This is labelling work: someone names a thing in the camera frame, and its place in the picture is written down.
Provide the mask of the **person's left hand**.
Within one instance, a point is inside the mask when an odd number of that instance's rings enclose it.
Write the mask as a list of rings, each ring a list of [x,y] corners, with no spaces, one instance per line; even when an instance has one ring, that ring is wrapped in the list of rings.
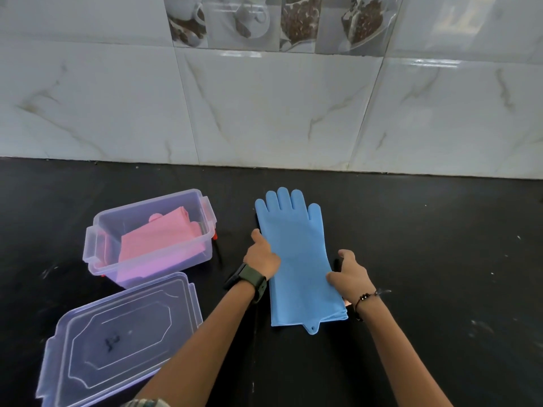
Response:
[[[243,263],[253,267],[270,280],[279,270],[281,259],[271,251],[268,241],[266,247],[255,246],[253,242],[243,258]]]

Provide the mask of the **person's left forearm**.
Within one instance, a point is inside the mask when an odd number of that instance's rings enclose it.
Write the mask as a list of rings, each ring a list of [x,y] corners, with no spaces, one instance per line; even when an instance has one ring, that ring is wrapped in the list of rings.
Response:
[[[255,288],[240,280],[191,338],[122,407],[206,407]]]

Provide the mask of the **blue silicone glove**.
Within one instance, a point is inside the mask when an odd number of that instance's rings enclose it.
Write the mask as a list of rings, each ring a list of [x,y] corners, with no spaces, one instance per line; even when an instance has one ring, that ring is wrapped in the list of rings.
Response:
[[[281,259],[269,285],[271,326],[302,326],[315,335],[323,323],[347,320],[343,298],[326,279],[332,267],[320,206],[307,206],[298,189],[280,187],[256,200],[255,211],[262,235]]]

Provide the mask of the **dark green wristwatch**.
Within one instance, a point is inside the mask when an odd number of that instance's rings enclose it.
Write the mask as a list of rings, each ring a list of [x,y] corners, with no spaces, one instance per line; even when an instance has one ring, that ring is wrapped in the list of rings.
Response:
[[[261,300],[268,287],[268,280],[266,277],[246,263],[242,263],[242,265],[226,280],[223,288],[224,290],[229,291],[240,281],[248,282],[254,288],[255,294],[252,300],[253,304],[258,303]]]

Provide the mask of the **person's right forearm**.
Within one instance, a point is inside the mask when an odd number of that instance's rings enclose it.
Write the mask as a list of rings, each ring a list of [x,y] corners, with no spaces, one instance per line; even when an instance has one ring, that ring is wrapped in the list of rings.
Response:
[[[378,294],[358,302],[398,407],[453,407]]]

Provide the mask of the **clear plastic box lid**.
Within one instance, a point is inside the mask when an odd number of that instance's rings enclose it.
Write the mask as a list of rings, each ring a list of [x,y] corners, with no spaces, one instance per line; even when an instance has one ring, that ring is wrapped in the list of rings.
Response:
[[[36,398],[42,407],[90,407],[153,376],[201,324],[183,272],[73,309],[46,342]]]

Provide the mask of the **pink silicone glove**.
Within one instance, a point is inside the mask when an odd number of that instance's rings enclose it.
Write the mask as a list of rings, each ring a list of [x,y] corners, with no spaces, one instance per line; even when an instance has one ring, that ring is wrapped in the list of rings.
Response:
[[[147,224],[121,237],[118,261],[133,260],[172,246],[176,247],[175,250],[161,253],[147,264],[137,260],[130,267],[118,270],[116,281],[120,284],[135,278],[147,278],[204,253],[206,243],[192,242],[200,236],[200,224],[190,220],[184,207],[165,215],[152,214]]]

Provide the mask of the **person's right hand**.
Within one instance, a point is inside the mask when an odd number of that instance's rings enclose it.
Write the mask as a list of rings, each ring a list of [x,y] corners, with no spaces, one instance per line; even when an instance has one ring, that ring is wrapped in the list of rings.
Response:
[[[339,292],[347,304],[354,307],[361,298],[366,299],[377,292],[377,288],[371,282],[367,270],[359,264],[342,265],[341,263],[341,269],[327,273],[326,280]]]

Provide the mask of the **clear plastic storage box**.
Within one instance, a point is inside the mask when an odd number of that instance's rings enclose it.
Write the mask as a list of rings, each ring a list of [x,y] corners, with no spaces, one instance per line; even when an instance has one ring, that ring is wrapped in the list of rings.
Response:
[[[83,261],[94,276],[129,289],[209,261],[216,224],[197,189],[122,205],[87,227]]]

